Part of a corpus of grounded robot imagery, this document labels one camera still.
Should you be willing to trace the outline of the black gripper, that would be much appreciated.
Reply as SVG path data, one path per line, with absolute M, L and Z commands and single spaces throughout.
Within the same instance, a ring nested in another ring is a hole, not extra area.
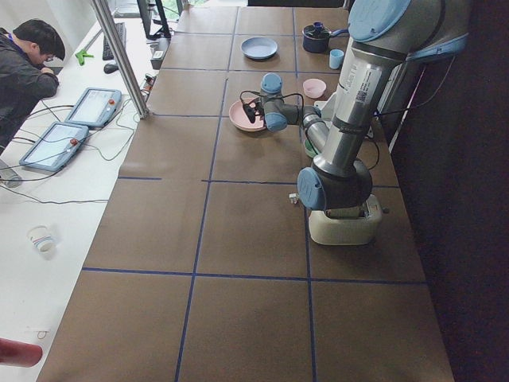
M 254 123 L 255 119 L 259 121 L 265 120 L 261 101 L 252 101 L 248 105 L 243 105 L 243 111 L 251 123 Z

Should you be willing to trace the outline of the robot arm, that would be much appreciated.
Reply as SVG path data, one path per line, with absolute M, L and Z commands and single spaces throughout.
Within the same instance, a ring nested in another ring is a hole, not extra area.
M 393 69 L 412 60 L 439 60 L 460 52 L 468 36 L 470 1 L 356 1 L 349 18 L 349 46 L 336 90 L 332 121 L 315 107 L 284 102 L 282 80 L 262 78 L 256 99 L 243 112 L 269 131 L 296 125 L 318 153 L 300 171 L 297 192 L 314 211 L 348 209 L 371 195 L 372 180 L 357 158 Z

